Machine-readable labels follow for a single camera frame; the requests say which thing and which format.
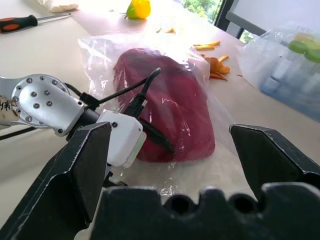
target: table surface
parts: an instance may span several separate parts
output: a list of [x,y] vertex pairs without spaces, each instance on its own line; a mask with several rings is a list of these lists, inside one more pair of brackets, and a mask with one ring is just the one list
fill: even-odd
[[[0,18],[49,15],[33,0],[1,1],[0,6]],[[215,50],[207,52],[208,56],[230,56],[225,61],[231,68],[228,81],[212,79],[207,90],[221,101],[234,121],[276,129],[320,163],[320,124],[260,93],[239,76],[236,48],[242,47],[243,43],[188,13],[179,15],[177,11],[165,11],[163,5],[153,9],[156,10],[147,21],[124,20],[117,12],[93,14],[82,9],[74,12],[73,18],[3,34],[0,36],[0,75],[18,78],[44,73],[87,91],[89,80],[83,68],[78,39],[118,31],[153,31],[163,22],[183,26],[195,41],[221,41]],[[164,14],[161,19],[157,15],[160,13]],[[12,129],[3,130],[1,134],[9,131]],[[0,142],[0,226],[46,162],[65,144],[65,140],[51,130],[36,130]],[[234,192],[252,195],[238,158],[221,142],[217,143],[213,156],[202,161],[149,164],[136,160],[130,168],[117,168],[114,173],[117,180],[129,185],[154,186],[163,196],[184,193],[197,200],[198,191],[205,186],[221,188],[227,196]],[[77,239],[86,239],[88,234],[88,231],[79,233]]]

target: plastic bag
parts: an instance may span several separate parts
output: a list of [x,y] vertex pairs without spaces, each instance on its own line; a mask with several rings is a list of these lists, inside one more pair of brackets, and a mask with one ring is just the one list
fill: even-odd
[[60,13],[78,8],[78,0],[36,0],[52,13]]
[[309,62],[304,52],[292,52],[292,41],[305,45],[306,52],[320,51],[319,33],[288,23],[240,49],[240,70],[261,92],[320,121],[320,64]]
[[[241,165],[229,134],[229,126],[234,121],[219,100],[206,91],[207,84],[209,84],[210,66],[199,52],[190,48],[192,43],[188,42],[188,39],[167,33],[119,33],[88,37],[78,42],[82,50],[85,73],[90,80],[89,93],[97,99],[105,98],[119,90],[119,85],[114,81],[115,65],[124,52],[137,48],[158,51],[161,56],[167,56],[179,63],[194,75],[199,83],[199,89],[206,95],[206,107],[215,138],[215,149],[211,156],[187,162],[176,162],[174,159],[168,163],[136,160],[129,168],[114,168],[112,170],[114,182],[123,181],[132,186],[153,186],[158,188],[162,196],[166,197],[183,192],[195,200],[198,197],[198,190],[208,185],[224,188],[226,192],[234,191],[236,188],[234,183],[238,185],[239,179],[242,181],[240,182],[242,186],[247,185],[243,172],[238,170]],[[152,91],[153,84],[156,83],[157,78],[152,82],[149,91]],[[128,99],[134,95],[133,92],[126,94]],[[121,107],[118,99],[112,99],[99,110],[119,111]],[[192,113],[196,115],[197,110],[194,109]]]
[[[79,44],[90,79],[89,93],[98,99],[148,77],[157,67],[162,68],[159,79],[155,78],[148,90],[148,103],[141,118],[168,137],[175,154],[147,138],[138,159],[159,163],[207,158],[215,147],[212,131],[218,141],[235,153],[228,131],[233,120],[217,99],[208,98],[205,87],[210,65],[190,48],[189,42],[171,34],[119,33],[85,38]],[[136,88],[103,107],[119,111],[140,90],[141,87]]]

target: clear plastic bag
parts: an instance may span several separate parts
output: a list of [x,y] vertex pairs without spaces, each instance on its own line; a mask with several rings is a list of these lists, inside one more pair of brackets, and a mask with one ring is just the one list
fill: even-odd
[[[229,134],[229,126],[234,121],[218,99],[207,93],[210,65],[190,48],[190,42],[167,33],[118,33],[81,39],[79,45],[85,73],[90,79],[89,93],[98,99],[148,77],[157,67],[162,70],[148,90],[148,103],[141,117],[168,137],[175,147],[175,154],[169,154],[147,137],[138,159],[151,162],[154,167],[137,163],[139,167],[158,172],[160,166],[170,171],[177,167],[176,163],[180,166],[184,161],[197,164],[208,160],[215,146],[236,155]],[[136,88],[102,107],[121,112],[140,90],[141,87]],[[165,182],[173,178],[172,175],[165,176],[168,177]],[[161,189],[168,190],[171,195],[176,188],[162,183]]]
[[78,0],[35,0],[52,13],[61,13],[78,8]]
[[306,52],[320,51],[318,32],[287,23],[240,49],[240,70],[261,92],[320,121],[320,63],[310,62],[306,52],[292,51],[292,41],[302,43]]

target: green foliage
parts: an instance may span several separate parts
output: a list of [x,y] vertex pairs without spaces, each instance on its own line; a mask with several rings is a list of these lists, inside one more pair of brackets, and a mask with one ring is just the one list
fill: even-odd
[[253,38],[254,38],[254,35],[251,32],[244,30],[240,37],[240,41],[245,44],[248,44]]
[[184,0],[183,7],[201,18],[214,23],[220,10],[222,0]]

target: raw beef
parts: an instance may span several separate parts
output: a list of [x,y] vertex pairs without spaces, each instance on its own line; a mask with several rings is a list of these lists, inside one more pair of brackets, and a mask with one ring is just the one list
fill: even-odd
[[[141,118],[160,130],[174,145],[171,153],[148,137],[138,159],[152,163],[183,162],[209,157],[215,149],[214,130],[210,120],[207,94],[192,72],[158,51],[134,48],[124,52],[114,67],[114,85],[122,90],[148,77],[153,70],[161,73],[147,92],[148,100]],[[118,98],[125,107],[142,89]]]

